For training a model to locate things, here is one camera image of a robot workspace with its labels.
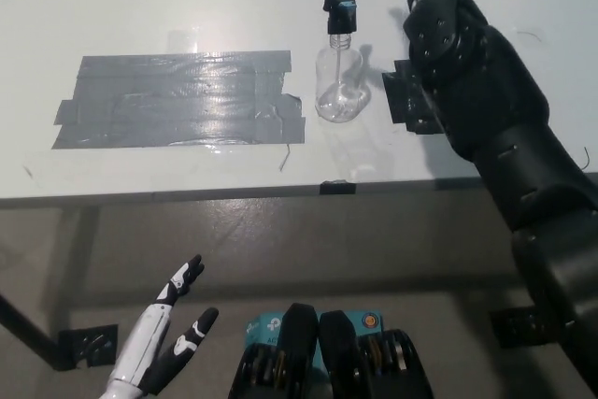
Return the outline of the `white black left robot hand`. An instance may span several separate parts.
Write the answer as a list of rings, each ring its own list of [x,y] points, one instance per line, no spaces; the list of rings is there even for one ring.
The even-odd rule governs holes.
[[[167,349],[162,345],[177,300],[190,291],[204,269],[202,256],[195,255],[146,307],[117,358],[102,394],[104,398],[156,396],[191,360],[219,316],[215,307],[206,309]]]

